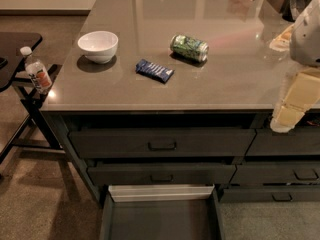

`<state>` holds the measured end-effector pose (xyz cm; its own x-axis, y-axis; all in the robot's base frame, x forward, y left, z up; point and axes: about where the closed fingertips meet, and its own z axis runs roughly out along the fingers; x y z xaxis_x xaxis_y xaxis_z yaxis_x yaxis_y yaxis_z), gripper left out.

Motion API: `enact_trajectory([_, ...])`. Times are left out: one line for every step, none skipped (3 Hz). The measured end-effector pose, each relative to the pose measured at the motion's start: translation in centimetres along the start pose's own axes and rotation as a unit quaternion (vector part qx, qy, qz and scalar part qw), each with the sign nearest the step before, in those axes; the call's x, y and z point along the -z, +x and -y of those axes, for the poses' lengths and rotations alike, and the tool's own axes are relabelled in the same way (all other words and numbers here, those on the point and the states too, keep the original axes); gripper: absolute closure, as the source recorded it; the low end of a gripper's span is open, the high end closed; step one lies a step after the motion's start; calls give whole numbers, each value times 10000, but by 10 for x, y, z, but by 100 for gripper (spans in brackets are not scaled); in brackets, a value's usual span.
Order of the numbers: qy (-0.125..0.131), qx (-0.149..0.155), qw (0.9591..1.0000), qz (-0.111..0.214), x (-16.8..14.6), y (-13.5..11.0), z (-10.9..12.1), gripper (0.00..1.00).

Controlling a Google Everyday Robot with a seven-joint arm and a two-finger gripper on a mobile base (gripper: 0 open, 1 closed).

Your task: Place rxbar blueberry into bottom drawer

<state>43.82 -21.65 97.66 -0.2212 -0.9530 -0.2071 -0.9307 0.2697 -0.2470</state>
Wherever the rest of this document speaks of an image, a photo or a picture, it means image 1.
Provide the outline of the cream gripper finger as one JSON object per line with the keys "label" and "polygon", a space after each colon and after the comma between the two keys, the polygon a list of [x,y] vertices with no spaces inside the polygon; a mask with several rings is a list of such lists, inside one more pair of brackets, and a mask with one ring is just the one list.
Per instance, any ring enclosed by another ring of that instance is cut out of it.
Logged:
{"label": "cream gripper finger", "polygon": [[280,88],[270,128],[277,133],[289,132],[319,100],[319,69],[304,67],[294,74],[288,74]]}

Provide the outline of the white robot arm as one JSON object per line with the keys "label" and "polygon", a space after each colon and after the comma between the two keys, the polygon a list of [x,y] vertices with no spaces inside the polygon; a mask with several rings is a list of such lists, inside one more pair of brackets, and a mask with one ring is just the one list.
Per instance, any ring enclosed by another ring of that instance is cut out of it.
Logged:
{"label": "white robot arm", "polygon": [[312,0],[285,31],[288,50],[300,65],[283,79],[270,128],[287,133],[320,100],[320,0]]}

